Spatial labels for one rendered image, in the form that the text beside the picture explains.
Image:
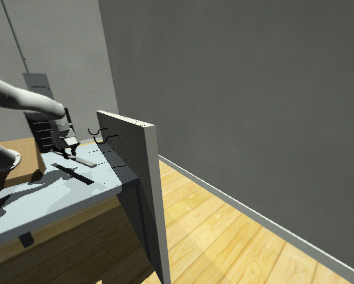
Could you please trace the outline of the grey wall panel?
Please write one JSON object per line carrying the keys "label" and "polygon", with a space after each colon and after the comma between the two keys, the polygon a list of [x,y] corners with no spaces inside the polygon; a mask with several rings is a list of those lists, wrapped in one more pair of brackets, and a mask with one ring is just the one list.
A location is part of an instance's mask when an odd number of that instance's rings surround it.
{"label": "grey wall panel", "polygon": [[[96,111],[102,139],[139,177],[138,185],[151,264],[161,284],[171,284],[156,127],[105,111]],[[116,194],[117,195],[117,194]],[[118,193],[120,203],[146,254],[135,186]],[[117,195],[117,197],[118,197]]]}

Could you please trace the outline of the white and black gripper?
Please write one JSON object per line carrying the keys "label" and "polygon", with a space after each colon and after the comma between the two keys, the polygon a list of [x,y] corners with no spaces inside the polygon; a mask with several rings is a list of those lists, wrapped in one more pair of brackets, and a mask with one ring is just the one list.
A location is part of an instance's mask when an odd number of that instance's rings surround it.
{"label": "white and black gripper", "polygon": [[[64,159],[69,160],[68,154],[65,152],[65,148],[67,148],[67,145],[64,143],[64,140],[61,140],[61,138],[74,136],[74,138],[76,139],[76,136],[75,136],[73,130],[71,128],[64,129],[64,130],[56,130],[56,131],[52,130],[52,131],[50,131],[50,133],[51,133],[51,139],[52,139],[52,143],[53,143],[53,150],[52,151],[62,153]],[[78,142],[77,146],[79,146],[79,145],[80,145],[80,143]],[[77,146],[71,147],[71,153],[73,156],[76,156],[75,150],[76,150]],[[60,149],[60,150],[57,150],[57,149]]]}

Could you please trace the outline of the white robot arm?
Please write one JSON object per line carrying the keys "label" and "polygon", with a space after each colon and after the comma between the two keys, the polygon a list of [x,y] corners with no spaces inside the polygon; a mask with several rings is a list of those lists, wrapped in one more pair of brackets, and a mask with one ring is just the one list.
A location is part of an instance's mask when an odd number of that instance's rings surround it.
{"label": "white robot arm", "polygon": [[[49,120],[53,131],[68,129],[72,126],[71,123],[68,123],[62,104],[46,96],[15,88],[1,80],[0,107],[24,110],[26,117],[31,120]],[[78,145],[74,136],[61,138],[61,140],[64,140],[68,148]],[[0,145],[0,172],[6,172],[15,168],[20,161],[21,155],[18,152],[6,149]]]}

